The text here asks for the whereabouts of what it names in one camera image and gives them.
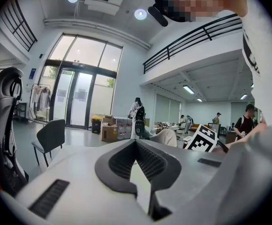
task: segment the black mesh chair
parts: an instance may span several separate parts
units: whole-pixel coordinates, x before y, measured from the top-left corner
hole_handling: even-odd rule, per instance
[[[2,189],[15,196],[28,183],[29,176],[16,159],[16,147],[9,147],[14,107],[22,94],[22,71],[9,67],[0,72],[0,184]],[[13,97],[15,86],[20,95]]]
[[[45,154],[49,152],[51,156],[51,150],[58,146],[62,148],[62,144],[65,142],[65,120],[59,119],[50,121],[37,133],[37,138],[38,140],[33,141],[32,145],[34,146],[38,165],[40,164],[36,149],[43,153],[46,166],[48,166]]]
[[[220,128],[220,135],[226,135],[226,127]]]

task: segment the door frame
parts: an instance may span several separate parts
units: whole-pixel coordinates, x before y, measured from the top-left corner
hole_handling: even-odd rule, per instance
[[[47,60],[46,65],[53,66],[57,62],[60,63],[60,61],[57,61],[57,60]],[[66,120],[66,127],[89,130],[90,109],[91,109],[92,95],[93,95],[96,75],[103,75],[103,76],[107,76],[107,77],[111,77],[111,78],[116,79],[117,72],[110,71],[110,70],[107,70],[107,69],[104,69],[101,67],[94,67],[94,66],[88,65],[88,64],[81,64],[81,63],[77,64],[74,62],[62,61],[61,65],[59,66],[56,81],[55,81],[54,88],[52,91],[49,121],[53,120],[53,113],[54,113],[54,105],[55,105],[55,99],[56,99],[56,94],[57,94],[57,88],[58,88],[58,84],[59,84],[60,77],[62,74],[62,70],[64,70],[64,69],[66,71],[74,72],[74,77],[72,78],[71,86],[70,86],[69,93],[68,93],[68,100],[66,100],[66,119],[65,119]],[[92,75],[92,79],[91,79],[91,83],[90,83],[90,87],[89,87],[89,92],[88,92],[87,104],[86,104],[86,114],[85,114],[84,126],[70,124],[71,123],[72,100],[74,97],[74,90],[75,90],[75,86],[77,83],[77,79],[78,79],[78,76],[80,73]]]

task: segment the black railing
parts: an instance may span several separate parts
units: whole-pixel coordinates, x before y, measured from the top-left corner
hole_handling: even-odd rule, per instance
[[[165,60],[170,60],[175,54],[204,41],[212,41],[214,37],[242,29],[242,21],[237,14],[225,16],[209,22],[188,32],[170,43],[154,56],[143,63],[144,74]]]
[[[18,42],[30,51],[37,39],[25,20],[17,0],[10,0],[2,9],[1,18]]]

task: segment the black t-shirt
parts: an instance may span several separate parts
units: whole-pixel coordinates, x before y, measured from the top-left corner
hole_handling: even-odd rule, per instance
[[[251,118],[245,118],[245,116],[242,116],[239,118],[238,122],[235,124],[235,128],[239,129],[240,133],[244,131],[246,134],[248,134],[253,129],[253,121]]]

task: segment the trash can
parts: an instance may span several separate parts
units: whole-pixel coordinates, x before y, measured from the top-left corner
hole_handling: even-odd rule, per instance
[[[100,127],[102,123],[101,117],[93,117],[92,120],[92,133],[100,133]]]

